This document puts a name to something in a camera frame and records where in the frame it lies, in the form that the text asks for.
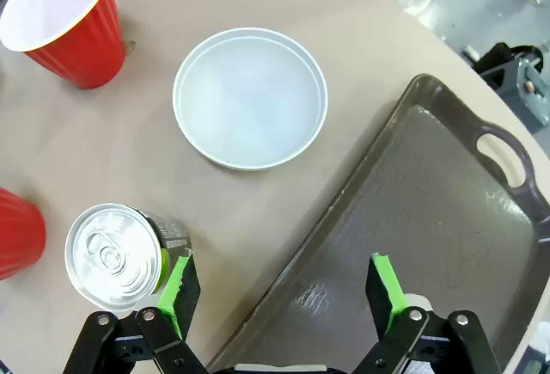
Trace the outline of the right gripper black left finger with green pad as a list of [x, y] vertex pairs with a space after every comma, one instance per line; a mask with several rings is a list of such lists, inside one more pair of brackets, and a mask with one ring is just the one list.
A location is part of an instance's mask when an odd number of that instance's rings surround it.
[[65, 373], [130, 373], [152, 361], [161, 373], [203, 373], [205, 367], [186, 343], [199, 301], [192, 255], [180, 257], [155, 306], [119, 319], [107, 311], [88, 316], [65, 365]]

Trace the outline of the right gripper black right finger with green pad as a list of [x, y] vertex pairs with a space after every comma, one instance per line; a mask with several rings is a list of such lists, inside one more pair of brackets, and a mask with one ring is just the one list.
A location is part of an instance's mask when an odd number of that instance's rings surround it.
[[388, 256], [370, 257], [365, 293], [378, 342], [355, 373], [403, 373], [412, 362], [435, 373], [501, 372], [477, 315], [458, 310], [442, 318], [410, 305]]

